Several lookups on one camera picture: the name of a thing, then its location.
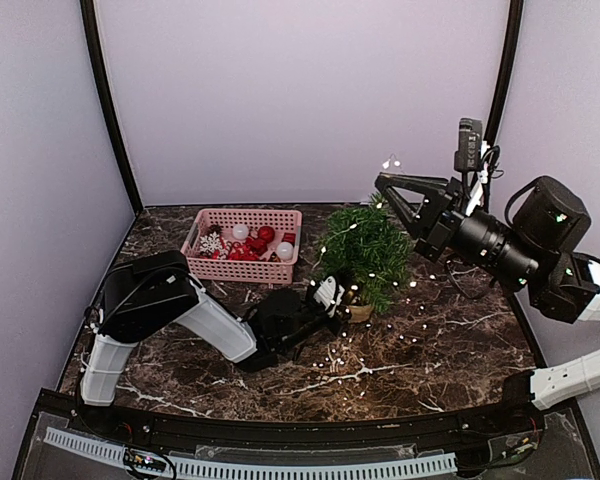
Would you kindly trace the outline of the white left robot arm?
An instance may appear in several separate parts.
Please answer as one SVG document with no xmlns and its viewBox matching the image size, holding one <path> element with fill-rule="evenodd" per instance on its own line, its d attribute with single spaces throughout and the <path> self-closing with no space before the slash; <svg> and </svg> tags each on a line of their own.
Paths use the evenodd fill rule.
<svg viewBox="0 0 600 480">
<path fill-rule="evenodd" d="M 190 330 L 240 370 L 257 372 L 323 328 L 338 334 L 351 317 L 349 303 L 346 284 L 331 275 L 305 294 L 275 289 L 239 317 L 177 250 L 123 263 L 107 272 L 98 305 L 86 311 L 94 341 L 79 383 L 81 417 L 100 436 L 120 429 L 120 412 L 110 405 L 131 351 L 170 324 Z"/>
</svg>

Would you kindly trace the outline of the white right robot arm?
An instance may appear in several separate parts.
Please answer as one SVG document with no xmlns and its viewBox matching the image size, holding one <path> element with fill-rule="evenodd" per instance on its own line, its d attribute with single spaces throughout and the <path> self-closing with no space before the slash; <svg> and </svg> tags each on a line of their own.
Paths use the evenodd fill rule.
<svg viewBox="0 0 600 480">
<path fill-rule="evenodd" d="M 422 257 L 446 250 L 487 272 L 508 293 L 526 290 L 529 304 L 565 324 L 600 324 L 600 259 L 577 251 L 591 225 L 583 201 L 550 176 L 515 193 L 523 204 L 498 220 L 471 209 L 460 180 L 381 173 L 388 201 Z"/>
</svg>

